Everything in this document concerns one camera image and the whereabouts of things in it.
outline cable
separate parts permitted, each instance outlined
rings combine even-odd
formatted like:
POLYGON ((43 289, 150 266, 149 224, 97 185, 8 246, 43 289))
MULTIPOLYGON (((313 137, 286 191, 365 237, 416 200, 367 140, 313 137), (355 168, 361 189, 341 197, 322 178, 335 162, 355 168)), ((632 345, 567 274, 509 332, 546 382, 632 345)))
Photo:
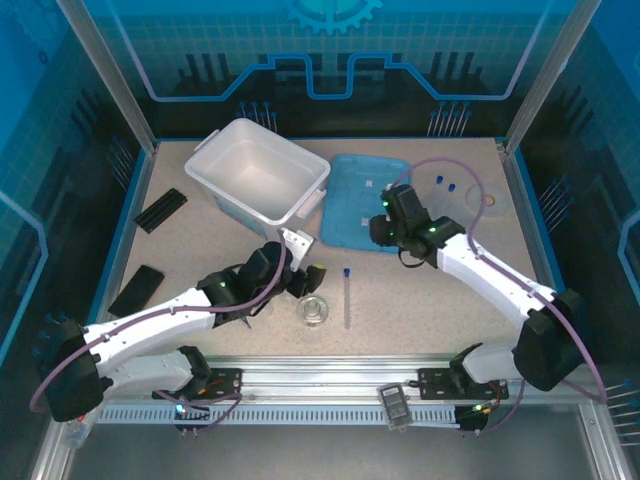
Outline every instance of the cable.
MULTIPOLYGON (((480 200, 480 208, 478 209, 478 213, 476 214, 474 219, 471 221, 471 225, 469 225, 469 229, 468 229, 468 232, 467 232, 467 242, 469 243, 469 248, 471 249, 473 254, 476 256, 476 258, 479 258, 480 260, 482 260, 484 263, 489 265, 491 268, 496 270, 498 273, 502 274, 504 277, 506 277, 509 280, 511 280, 513 283, 518 285, 520 288, 522 288, 523 290, 525 290, 527 292, 530 292, 529 286, 526 283, 524 283, 522 280, 520 280, 518 277, 513 275, 508 270, 504 269, 502 266, 498 265, 497 263, 495 263, 491 259, 489 259, 489 258, 485 257, 484 255, 482 255, 479 252, 477 245, 475 244, 474 232, 475 232, 476 226, 478 225, 478 222, 480 222, 480 218, 484 214, 484 210, 486 208, 486 205, 484 203, 484 198, 486 196, 486 193, 485 193, 486 190, 484 188, 484 184, 482 183, 482 180, 480 179, 480 176, 478 175, 478 173, 473 168, 471 168, 469 165, 467 165, 463 161, 455 159, 455 158, 449 158, 449 157, 427 158, 425 160, 421 160, 421 161, 411 165, 411 167, 409 167, 406 172, 404 172, 402 175, 400 175, 400 177, 394 182, 394 184, 392 186, 395 187, 396 185, 398 185, 405 177, 410 175, 411 172, 413 172, 416 168, 418 168, 418 167, 420 167, 422 165, 429 164, 429 163, 439 163, 439 162, 453 163, 455 165, 458 165, 459 167, 462 167, 463 169, 465 169, 473 177, 473 179, 476 181, 476 184, 478 185, 478 188, 480 189, 480 199, 481 199, 480 200)), ((585 363, 589 367, 589 370, 591 371, 591 374, 593 375, 593 378, 596 381, 596 385, 598 386, 599 396, 595 395, 593 393, 587 392, 582 387, 579 387, 579 389, 575 388, 575 387, 577 387, 577 385, 573 384, 572 382, 567 381, 567 382, 565 382, 565 384, 570 386, 570 387, 572 387, 572 388, 574 388, 575 390, 579 391, 580 393, 585 394, 588 398, 590 398, 592 400, 600 401, 601 403, 606 404, 607 403, 607 392, 606 392, 606 389, 605 389, 605 386, 604 386, 604 382, 602 381, 602 377, 600 376, 600 373, 598 372, 598 368, 596 367, 596 364, 593 361, 593 358, 591 357, 591 354, 589 353, 589 351, 587 350, 586 345, 584 344, 584 342, 582 341, 582 339, 578 335, 578 332, 576 332, 576 330, 573 328, 573 326, 571 325, 571 323, 569 322, 567 317, 565 317, 564 314, 560 310, 558 310, 558 308, 555 305, 553 305, 551 302, 549 302, 546 298, 544 298, 542 295, 540 295, 540 293, 538 293, 536 291, 532 291, 530 293, 536 300, 538 300, 545 307, 547 307, 549 309, 549 311, 551 313, 553 313, 553 315, 560 321, 562 326, 567 330, 567 332, 569 333, 569 336, 571 337, 571 339, 576 344, 576 347, 578 347, 578 350, 582 354, 582 357, 584 358, 585 363)))
POLYGON ((95 347, 97 345, 100 345, 103 342, 106 342, 107 340, 109 340, 110 337, 113 337, 114 335, 117 335, 118 333, 122 332, 123 330, 126 330, 127 328, 131 328, 134 325, 137 325, 137 324, 139 324, 141 322, 144 322, 146 320, 150 320, 152 318, 159 317, 160 315, 166 315, 166 314, 172 314, 173 315, 174 313, 178 313, 178 312, 231 313, 231 312, 237 312, 239 310, 244 310, 246 308, 251 308, 254 305, 257 305, 260 302, 262 302, 262 300, 264 298, 266 298, 266 296, 271 292, 271 290, 273 290, 275 288, 275 286, 278 284, 278 281, 280 280, 280 277, 282 276, 282 272, 284 271, 284 264, 285 264, 285 260, 286 260, 286 257, 287 257, 287 246, 286 246, 284 235, 282 234, 282 231, 278 231, 278 236, 280 237, 280 247, 281 247, 281 249, 280 249, 280 260, 278 262, 278 267, 276 268, 276 273, 273 275, 273 278, 267 284, 267 286, 264 288, 264 290, 262 290, 262 292, 260 292, 260 294, 257 295, 254 299, 249 300, 248 302, 245 302, 245 303, 241 303, 239 305, 231 305, 229 307, 190 307, 190 306, 184 306, 184 307, 174 307, 174 308, 163 308, 163 309, 160 309, 160 310, 156 310, 154 312, 145 313, 144 315, 141 315, 141 316, 136 317, 136 318, 134 318, 132 320, 129 320, 128 322, 125 322, 122 325, 117 326, 113 330, 110 330, 107 333, 103 333, 99 338, 96 338, 95 340, 83 345, 78 350, 76 350, 71 355, 69 355, 67 358, 62 360, 58 365, 56 365, 55 368, 53 370, 51 370, 49 375, 46 376, 46 378, 42 381, 42 383, 38 386, 36 391, 33 393, 33 396, 31 397, 31 400, 29 401, 29 409, 34 413, 44 413, 44 412, 46 412, 47 411, 46 409, 44 409, 42 407, 38 407, 38 401, 40 400, 40 397, 44 394, 44 391, 47 389, 47 387, 49 387, 51 382, 53 382, 53 380, 55 380, 55 378, 58 375, 60 375, 60 372, 62 372, 74 360, 78 359, 81 355, 84 355, 85 353, 87 353, 93 347, 95 347))
POLYGON ((231 393, 229 395, 225 395, 223 397, 219 397, 211 400, 187 401, 187 400, 180 400, 177 398, 173 398, 171 395, 168 395, 162 390, 154 390, 154 392, 157 393, 160 397, 164 398, 165 400, 169 400, 171 403, 175 403, 178 405, 187 405, 188 407, 192 407, 192 408, 198 408, 198 407, 203 407, 207 405, 214 405, 216 403, 220 403, 225 400, 235 400, 235 403, 231 405, 227 409, 227 411, 225 411, 222 415, 220 415, 220 417, 215 419, 209 425, 205 425, 203 427, 193 427, 194 435, 196 434, 196 432, 206 432, 207 430, 211 430, 212 428, 222 423, 223 420, 225 420, 229 415, 231 415, 231 412, 233 412, 236 408, 238 408, 238 405, 240 405, 240 402, 242 401, 241 393, 231 393))
MULTIPOLYGON (((492 425, 491 427, 482 430, 482 435, 486 435, 487 433, 491 433, 491 432, 495 432, 497 429, 499 429, 500 427, 502 427, 503 425, 509 423, 511 421, 511 419, 513 418, 513 416, 516 413, 516 410, 518 410, 518 407, 520 406, 520 404, 522 403, 522 399, 524 398, 524 389, 527 386, 527 382, 525 382, 524 380, 522 381, 522 383, 520 384, 520 391, 518 392, 518 397, 516 398, 516 401, 514 402, 513 406, 511 407, 511 410, 509 410, 509 413, 507 413, 504 418, 502 420, 500 420, 498 423, 496 423, 495 425, 492 425)), ((476 430, 476 436, 480 436, 480 430, 476 430)))

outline test tube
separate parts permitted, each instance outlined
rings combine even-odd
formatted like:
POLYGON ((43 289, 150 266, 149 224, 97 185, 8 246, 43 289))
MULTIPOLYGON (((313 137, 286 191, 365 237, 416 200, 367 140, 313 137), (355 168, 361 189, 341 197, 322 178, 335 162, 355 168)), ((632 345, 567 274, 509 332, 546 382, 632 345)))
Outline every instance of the test tube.
POLYGON ((344 269, 344 328, 349 330, 351 328, 351 289, 349 280, 351 275, 351 269, 344 269))

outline gear logo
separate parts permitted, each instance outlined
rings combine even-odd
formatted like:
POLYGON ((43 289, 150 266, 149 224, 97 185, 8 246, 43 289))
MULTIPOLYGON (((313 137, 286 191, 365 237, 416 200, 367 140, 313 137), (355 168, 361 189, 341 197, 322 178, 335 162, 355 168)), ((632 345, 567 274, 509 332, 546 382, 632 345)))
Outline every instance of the gear logo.
POLYGON ((40 49, 45 49, 55 39, 60 23, 55 0, 12 0, 8 3, 24 33, 40 49))
POLYGON ((347 33, 349 27, 360 28, 363 19, 371 20, 374 8, 382 7, 381 0, 284 0, 289 20, 297 20, 301 28, 310 27, 313 33, 336 31, 347 33))

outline blue trim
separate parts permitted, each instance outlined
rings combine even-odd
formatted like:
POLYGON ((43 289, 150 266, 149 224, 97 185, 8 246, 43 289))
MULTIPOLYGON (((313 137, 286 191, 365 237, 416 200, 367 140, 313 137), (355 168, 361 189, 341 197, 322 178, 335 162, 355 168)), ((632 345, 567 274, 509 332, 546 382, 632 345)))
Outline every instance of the blue trim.
POLYGON ((131 178, 131 183, 129 183, 129 189, 127 190, 127 195, 124 199, 124 204, 122 205, 122 211, 120 212, 120 218, 118 219, 118 225, 116 226, 116 231, 113 234, 113 240, 111 241, 111 247, 109 248, 109 254, 107 255, 107 260, 105 261, 104 268, 102 270, 102 275, 100 276, 100 282, 98 283, 98 288, 96 290, 96 294, 93 297, 93 303, 91 304, 91 309, 89 310, 89 315, 87 317, 87 325, 91 325, 96 322, 98 319, 98 312, 100 311, 100 305, 102 304, 105 290, 107 288, 107 283, 109 281, 109 275, 111 274, 111 270, 113 268, 113 264, 116 261, 116 255, 118 253, 118 247, 120 245, 120 239, 122 238, 122 234, 127 225, 127 221, 129 219, 129 213, 131 210, 131 204, 133 202, 133 197, 136 193, 136 187, 138 186, 138 182, 140 181, 140 175, 142 174, 142 170, 145 165, 145 160, 147 158, 144 150, 140 150, 140 154, 138 155, 138 160, 136 162, 136 168, 133 171, 133 177, 131 178))
POLYGON ((520 74, 529 59, 529 55, 533 50, 534 45, 537 43, 538 36, 543 25, 546 22, 546 19, 549 15, 549 11, 551 9, 551 5, 554 0, 549 0, 544 11, 542 12, 540 18, 538 19, 538 23, 531 34, 531 38, 529 39, 527 46, 522 53, 522 57, 516 66, 516 69, 509 81, 509 85, 505 92, 501 95, 448 95, 441 94, 436 91, 436 89, 431 85, 425 77, 418 71, 418 69, 411 63, 405 62, 394 62, 393 61, 393 52, 385 52, 385 51, 372 51, 372 52, 358 52, 354 53, 349 57, 347 61, 347 72, 346 79, 347 85, 344 93, 316 93, 313 86, 313 65, 311 57, 303 52, 292 52, 292 53, 269 53, 267 54, 267 63, 264 64, 251 64, 247 68, 245 68, 242 73, 227 87, 227 89, 221 95, 203 95, 203 96, 181 96, 181 97, 164 97, 158 95, 153 86, 151 85, 151 80, 147 76, 145 69, 142 65, 142 61, 138 56, 129 35, 127 34, 124 25, 116 11, 113 0, 107 0, 107 6, 111 15, 113 17, 113 21, 116 24, 116 28, 120 32, 122 36, 122 40, 127 48, 129 55, 131 56, 131 60, 133 61, 136 69, 138 70, 138 74, 142 80, 142 83, 147 90, 149 96, 160 103, 176 103, 176 102, 224 102, 236 91, 240 85, 253 73, 256 71, 265 71, 265 70, 276 70, 276 60, 302 60, 305 64, 305 75, 307 78, 307 95, 309 98, 313 100, 347 100, 351 98, 353 95, 353 86, 354 80, 356 77, 355 72, 355 62, 361 58, 375 58, 384 60, 384 68, 390 70, 406 70, 410 75, 414 77, 414 79, 424 88, 434 99, 436 100, 477 100, 477 101, 502 101, 506 100, 511 96, 518 79, 520 78, 520 74))
POLYGON ((633 273, 633 268, 631 268, 631 264, 629 263, 629 259, 625 253, 627 243, 629 242, 629 230, 631 230, 631 227, 638 222, 640 222, 640 210, 636 210, 634 213, 629 215, 629 217, 627 217, 627 219, 622 223, 617 254, 618 259, 620 260, 620 265, 622 265, 624 274, 629 282, 629 286, 631 287, 631 290, 633 290, 633 295, 636 297, 636 302, 640 305, 640 285, 638 285, 638 279, 633 273))
POLYGON ((24 317, 24 313, 29 306, 29 302, 31 301, 31 296, 38 285, 38 280, 40 280, 40 275, 42 275, 42 271, 44 270, 44 266, 49 259, 49 248, 47 247, 47 236, 44 229, 44 225, 40 220, 38 220, 34 215, 30 212, 22 208, 18 205, 12 198, 10 198, 6 193, 0 190, 0 202, 4 203, 8 208, 13 210, 17 215, 20 216, 29 226, 31 226, 36 233, 38 234, 38 245, 40 247, 40 259, 36 264, 36 268, 29 279, 29 283, 27 284, 27 288, 22 295, 22 300, 20 300, 20 304, 16 309, 16 313, 13 315, 13 319, 9 324, 9 330, 2 340, 2 345, 0 345, 0 367, 4 363, 4 359, 9 353, 9 347, 15 338, 16 332, 18 331, 18 327, 20 326, 20 322, 22 322, 22 318, 24 317))
POLYGON ((567 287, 564 284, 562 273, 560 273, 560 266, 558 265, 558 259, 556 258, 556 254, 553 250, 553 245, 551 244, 551 237, 549 237, 549 232, 547 232, 547 227, 544 224, 542 212, 540 211, 540 204, 538 203, 538 198, 536 197, 535 191, 533 190, 533 183, 531 182, 531 177, 529 176, 529 170, 527 170, 527 166, 524 162, 524 157, 522 156, 522 152, 520 151, 519 147, 515 151, 514 158, 516 159, 518 169, 520 170, 520 175, 522 175, 522 181, 524 183, 524 188, 527 194, 527 200, 529 201, 531 210, 533 211, 533 218, 536 222, 536 226, 538 227, 538 232, 540 232, 540 238, 542 239, 542 248, 544 249, 544 253, 547 256, 547 261, 549 262, 549 268, 551 269, 554 288, 558 293, 562 293, 567 289, 567 287))

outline bin handle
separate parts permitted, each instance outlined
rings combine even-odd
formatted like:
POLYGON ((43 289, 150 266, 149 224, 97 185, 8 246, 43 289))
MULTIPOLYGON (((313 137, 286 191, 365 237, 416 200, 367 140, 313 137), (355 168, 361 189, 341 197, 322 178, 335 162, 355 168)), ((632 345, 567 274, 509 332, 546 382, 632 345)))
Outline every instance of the bin handle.
POLYGON ((207 138, 205 138, 203 141, 201 141, 198 144, 198 146, 193 149, 194 153, 197 152, 198 150, 200 150, 202 147, 204 147, 207 143, 209 143, 211 141, 211 139, 213 137, 215 137, 218 133, 220 133, 220 130, 214 130, 213 132, 211 132, 211 134, 207 138))
POLYGON ((300 205, 300 208, 296 212, 296 216, 303 219, 307 218, 307 215, 309 215, 309 213, 311 213, 313 209, 318 206, 318 204, 322 201, 326 194, 326 190, 316 190, 315 192, 313 192, 311 195, 309 195, 309 198, 307 198, 307 200, 302 205, 300 205))

